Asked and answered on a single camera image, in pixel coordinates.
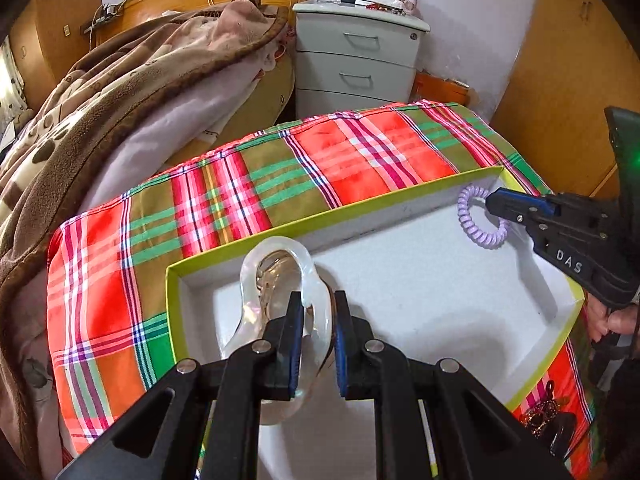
coil hair tie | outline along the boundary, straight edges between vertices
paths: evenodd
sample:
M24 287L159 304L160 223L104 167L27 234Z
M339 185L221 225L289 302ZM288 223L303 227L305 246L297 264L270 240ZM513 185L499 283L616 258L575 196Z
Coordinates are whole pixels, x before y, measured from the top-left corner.
M506 239L509 231L509 222L504 218L500 218L498 230L493 233L482 231L471 218L469 214L469 200L473 197L482 198L483 200L489 196L489 190L474 186L466 186L460 192L458 197L458 219L465 233L479 246L492 249L500 246Z

patterned fleece blanket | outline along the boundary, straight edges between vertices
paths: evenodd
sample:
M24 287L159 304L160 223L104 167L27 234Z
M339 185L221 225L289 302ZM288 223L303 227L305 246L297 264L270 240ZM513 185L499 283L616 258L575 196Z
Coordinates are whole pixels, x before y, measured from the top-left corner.
M421 101L274 126L176 166L65 222L49 252L47 332L55 388L80 452L174 364L166 268L183 258L316 213L487 166L548 192L473 112ZM567 461L586 478L599 457L589 342L579 321L514 414L549 380L578 425ZM327 474L339 478L340 471Z
M45 267L51 235L76 214L102 165L137 124L276 38L288 9L260 3L233 0L111 38L72 67L0 168L0 424L36 475L35 420L12 300Z

